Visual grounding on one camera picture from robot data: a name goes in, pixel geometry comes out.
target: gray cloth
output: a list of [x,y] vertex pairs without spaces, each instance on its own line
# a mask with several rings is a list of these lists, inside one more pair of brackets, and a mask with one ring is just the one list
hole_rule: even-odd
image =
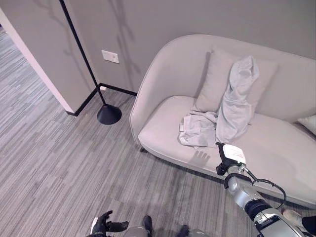
[[215,142],[229,144],[243,135],[254,114],[246,99],[258,77],[259,69],[253,57],[235,62],[218,114],[190,111],[180,123],[180,143],[215,147]]

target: black baseboard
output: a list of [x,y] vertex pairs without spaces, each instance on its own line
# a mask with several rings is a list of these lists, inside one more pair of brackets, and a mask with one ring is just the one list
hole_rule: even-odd
[[[117,91],[120,91],[120,92],[129,94],[129,95],[134,95],[134,96],[137,95],[136,92],[129,91],[129,90],[124,90],[124,89],[121,89],[121,88],[118,88],[118,87],[115,87],[115,86],[111,86],[111,85],[107,85],[107,84],[104,84],[104,83],[100,83],[100,84],[99,84],[99,88],[100,88],[100,86],[105,86],[105,87],[107,87],[107,88],[109,88],[109,89],[117,90]],[[72,115],[72,116],[77,117],[77,116],[80,114],[80,112],[81,112],[81,111],[84,109],[84,107],[90,102],[90,100],[94,97],[94,95],[95,95],[97,92],[98,92],[98,90],[97,90],[97,88],[95,88],[95,89],[91,92],[91,94],[86,98],[86,100],[81,104],[81,106],[79,107],[79,109],[78,109],[76,112],[72,113],[72,112],[66,111],[66,113],[67,113],[68,115]]]
[[105,86],[105,87],[107,87],[107,88],[109,88],[109,89],[117,90],[117,91],[120,91],[120,92],[129,94],[129,95],[134,95],[134,96],[137,95],[136,92],[129,91],[129,90],[125,90],[125,89],[122,89],[122,88],[118,88],[118,87],[115,87],[115,86],[112,86],[112,85],[107,85],[107,84],[104,84],[104,83],[99,83],[99,87],[100,87],[100,86]]
[[66,111],[67,114],[72,115],[72,116],[78,116],[80,114],[80,112],[84,109],[84,107],[90,102],[90,100],[94,97],[95,93],[97,93],[98,90],[97,88],[95,88],[91,94],[86,98],[86,100],[81,104],[81,106],[79,107],[79,109],[77,109],[76,112],[72,113],[69,111]]

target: throw pillow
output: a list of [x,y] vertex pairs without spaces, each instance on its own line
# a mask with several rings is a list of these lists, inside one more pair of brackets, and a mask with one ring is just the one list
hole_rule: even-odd
[[[240,57],[213,47],[208,71],[200,95],[191,110],[198,112],[218,111],[225,93],[231,67]],[[266,60],[256,60],[259,78],[253,83],[247,101],[253,111],[277,71],[278,64]]]
[[205,82],[191,110],[198,112],[218,110],[227,87],[231,67],[237,60],[238,57],[213,47]]
[[309,116],[307,118],[299,118],[297,121],[299,121],[309,131],[316,135],[316,115]]

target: robot leg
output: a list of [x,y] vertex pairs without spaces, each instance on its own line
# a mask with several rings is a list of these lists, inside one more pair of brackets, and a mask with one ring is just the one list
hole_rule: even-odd
[[123,237],[147,237],[148,233],[142,226],[129,228]]
[[189,233],[189,237],[209,237],[206,233],[200,230],[192,230]]

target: lamp base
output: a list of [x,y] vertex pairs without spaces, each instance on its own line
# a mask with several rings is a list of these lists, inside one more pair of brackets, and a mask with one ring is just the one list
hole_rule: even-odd
[[98,120],[102,124],[113,124],[120,120],[122,112],[118,107],[103,105],[98,112]]

